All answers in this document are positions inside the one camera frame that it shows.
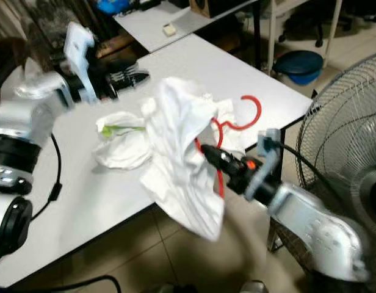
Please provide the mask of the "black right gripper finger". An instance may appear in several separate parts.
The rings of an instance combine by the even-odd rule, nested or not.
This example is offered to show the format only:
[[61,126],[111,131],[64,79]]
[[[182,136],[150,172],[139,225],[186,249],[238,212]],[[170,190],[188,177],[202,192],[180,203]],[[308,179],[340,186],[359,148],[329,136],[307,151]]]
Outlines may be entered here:
[[232,178],[237,175],[237,159],[223,149],[203,149],[208,162],[217,170]]
[[241,168],[243,162],[224,149],[215,145],[202,144],[200,151],[206,160],[216,168]]

